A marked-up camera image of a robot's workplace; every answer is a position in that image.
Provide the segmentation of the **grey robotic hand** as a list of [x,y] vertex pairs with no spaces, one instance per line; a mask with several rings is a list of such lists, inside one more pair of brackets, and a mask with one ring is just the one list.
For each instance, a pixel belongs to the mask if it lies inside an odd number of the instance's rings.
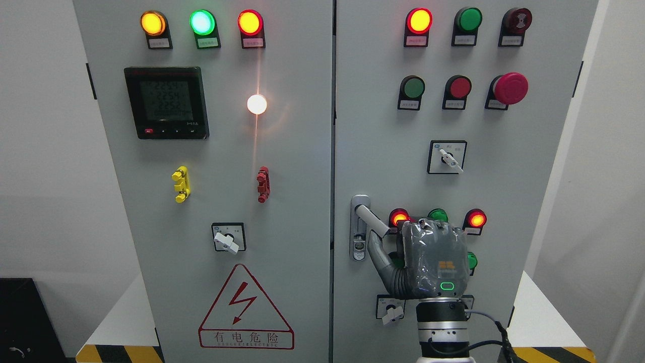
[[406,221],[402,237],[405,267],[396,267],[369,232],[368,252],[385,289],[397,299],[461,298],[470,269],[463,231],[444,221]]

